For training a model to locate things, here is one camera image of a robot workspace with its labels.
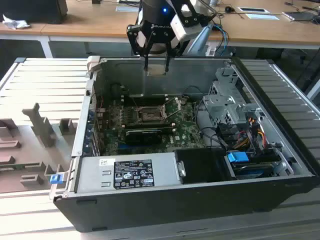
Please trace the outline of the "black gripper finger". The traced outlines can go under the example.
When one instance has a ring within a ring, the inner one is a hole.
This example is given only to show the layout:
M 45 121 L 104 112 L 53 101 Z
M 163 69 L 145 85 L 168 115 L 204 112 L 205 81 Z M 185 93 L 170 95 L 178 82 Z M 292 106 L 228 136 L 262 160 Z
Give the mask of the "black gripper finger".
M 165 72 L 169 71 L 170 60 L 175 57 L 181 57 L 189 44 L 189 40 L 179 42 L 176 47 L 172 48 L 171 42 L 165 43 L 166 60 L 165 60 Z
M 126 29 L 126 34 L 129 40 L 129 43 L 131 45 L 131 48 L 133 50 L 133 53 L 135 55 L 140 55 L 141 57 L 144 57 L 144 70 L 148 70 L 148 63 L 149 63 L 149 53 L 151 51 L 151 48 L 154 44 L 154 38 L 153 38 L 153 32 L 150 33 L 149 37 L 145 38 L 145 42 L 143 46 L 140 46 L 137 42 L 137 38 L 139 35 L 139 32 L 142 30 L 143 24 L 138 25 L 132 25 L 129 24 Z

